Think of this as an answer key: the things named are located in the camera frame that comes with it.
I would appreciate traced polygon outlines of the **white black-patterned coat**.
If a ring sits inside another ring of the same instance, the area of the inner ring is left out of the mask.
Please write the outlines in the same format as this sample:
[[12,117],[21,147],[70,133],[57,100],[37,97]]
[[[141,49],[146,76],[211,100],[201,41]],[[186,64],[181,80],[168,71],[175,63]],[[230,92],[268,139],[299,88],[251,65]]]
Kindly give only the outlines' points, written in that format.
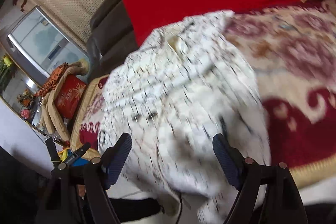
[[222,126],[243,156],[265,165],[271,159],[255,73],[223,36],[233,16],[220,10],[153,30],[102,93],[98,151],[129,133],[122,175],[175,208],[179,193],[204,196],[201,223],[224,222],[236,198],[213,151]]

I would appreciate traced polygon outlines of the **beige quilted jacket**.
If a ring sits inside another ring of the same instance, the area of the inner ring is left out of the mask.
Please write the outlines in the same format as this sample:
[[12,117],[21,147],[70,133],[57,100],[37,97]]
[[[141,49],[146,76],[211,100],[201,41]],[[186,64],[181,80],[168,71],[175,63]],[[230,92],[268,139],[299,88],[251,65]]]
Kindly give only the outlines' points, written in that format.
[[50,136],[57,134],[62,141],[69,141],[70,133],[68,132],[67,127],[63,122],[63,118],[55,106],[54,100],[58,96],[68,75],[84,76],[89,72],[89,63],[85,59],[80,59],[79,61],[68,65],[69,67],[59,80],[56,88],[42,98],[41,124],[46,127]]

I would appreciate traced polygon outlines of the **red gift box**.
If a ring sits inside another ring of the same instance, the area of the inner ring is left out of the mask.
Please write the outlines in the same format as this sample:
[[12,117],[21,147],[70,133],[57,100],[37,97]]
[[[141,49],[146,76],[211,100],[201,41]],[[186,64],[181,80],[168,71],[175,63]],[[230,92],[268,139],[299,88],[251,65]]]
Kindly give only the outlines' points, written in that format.
[[58,96],[54,100],[61,117],[72,119],[86,87],[86,83],[76,76],[67,76]]

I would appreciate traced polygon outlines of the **orange black patterned cloth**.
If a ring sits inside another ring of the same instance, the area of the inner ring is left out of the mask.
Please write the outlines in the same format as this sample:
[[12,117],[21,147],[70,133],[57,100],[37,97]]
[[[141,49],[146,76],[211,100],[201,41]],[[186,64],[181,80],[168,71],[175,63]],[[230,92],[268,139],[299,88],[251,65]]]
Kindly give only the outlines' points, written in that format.
[[46,94],[51,92],[54,88],[56,88],[56,85],[58,84],[61,77],[64,75],[65,71],[69,67],[68,63],[63,63],[62,65],[59,65],[57,68],[55,68],[48,80],[43,84],[42,88],[39,89],[35,94],[34,97],[45,97]]

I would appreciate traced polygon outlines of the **wooden display cabinet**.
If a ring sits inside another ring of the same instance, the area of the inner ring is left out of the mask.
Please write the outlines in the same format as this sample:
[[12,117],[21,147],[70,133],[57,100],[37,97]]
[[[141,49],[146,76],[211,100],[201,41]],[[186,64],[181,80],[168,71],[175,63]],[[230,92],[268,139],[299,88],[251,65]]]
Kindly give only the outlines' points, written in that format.
[[35,96],[36,83],[14,63],[7,53],[1,53],[1,100],[14,114],[33,130],[47,136],[41,124],[42,103]]

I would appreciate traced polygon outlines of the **dark brown leather sofa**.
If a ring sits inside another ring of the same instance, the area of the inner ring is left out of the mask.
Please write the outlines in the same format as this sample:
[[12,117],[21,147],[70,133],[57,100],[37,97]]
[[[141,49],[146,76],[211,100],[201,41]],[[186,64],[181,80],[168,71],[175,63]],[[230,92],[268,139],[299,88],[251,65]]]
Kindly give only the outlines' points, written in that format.
[[[296,3],[237,13],[253,13],[265,11],[268,8],[291,6],[334,11],[335,0],[300,0]],[[133,25],[122,0],[105,0],[92,16],[90,28],[92,33],[87,42],[91,62],[89,80],[111,73],[124,62],[128,54],[136,51],[141,45],[135,40]]]

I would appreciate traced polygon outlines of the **floral red beige sofa blanket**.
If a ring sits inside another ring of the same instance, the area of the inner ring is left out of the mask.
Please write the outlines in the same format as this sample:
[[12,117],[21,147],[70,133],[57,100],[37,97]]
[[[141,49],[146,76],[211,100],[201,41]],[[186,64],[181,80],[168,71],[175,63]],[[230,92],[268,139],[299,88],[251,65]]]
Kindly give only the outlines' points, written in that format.
[[[264,111],[270,164],[287,163],[295,183],[335,175],[335,16],[297,6],[238,14],[223,31],[253,69]],[[101,155],[103,88],[88,105],[71,145],[91,141]]]

